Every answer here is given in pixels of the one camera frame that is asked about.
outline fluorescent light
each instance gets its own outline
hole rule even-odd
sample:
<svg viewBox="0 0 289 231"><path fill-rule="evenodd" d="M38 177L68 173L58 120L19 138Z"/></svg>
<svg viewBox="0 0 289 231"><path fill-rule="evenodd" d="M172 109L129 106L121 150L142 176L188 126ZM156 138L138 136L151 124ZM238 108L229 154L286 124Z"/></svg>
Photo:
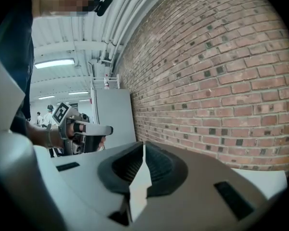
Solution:
<svg viewBox="0 0 289 231"><path fill-rule="evenodd" d="M34 64L34 65L36 68L45 68L45 67L74 65L74 64L75 64L74 59L62 59L62 60L46 61L46 62Z"/></svg>
<svg viewBox="0 0 289 231"><path fill-rule="evenodd" d="M87 94L88 91L79 91L79 92L70 92L69 95L75 95L75 94Z"/></svg>
<svg viewBox="0 0 289 231"><path fill-rule="evenodd" d="M39 99L47 99L47 98L54 98L54 96L42 97L42 98L39 98Z"/></svg>

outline black slot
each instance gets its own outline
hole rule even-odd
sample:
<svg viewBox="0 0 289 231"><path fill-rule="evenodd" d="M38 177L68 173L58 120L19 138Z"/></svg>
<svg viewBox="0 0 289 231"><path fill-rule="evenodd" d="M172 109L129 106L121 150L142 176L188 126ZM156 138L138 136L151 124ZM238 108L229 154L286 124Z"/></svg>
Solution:
<svg viewBox="0 0 289 231"><path fill-rule="evenodd" d="M216 183L214 187L239 221L254 211L250 204L228 182Z"/></svg>
<svg viewBox="0 0 289 231"><path fill-rule="evenodd" d="M60 172L60 171L68 170L68 169L78 167L78 166L80 166L79 163L74 162L74 163L59 165L56 168Z"/></svg>

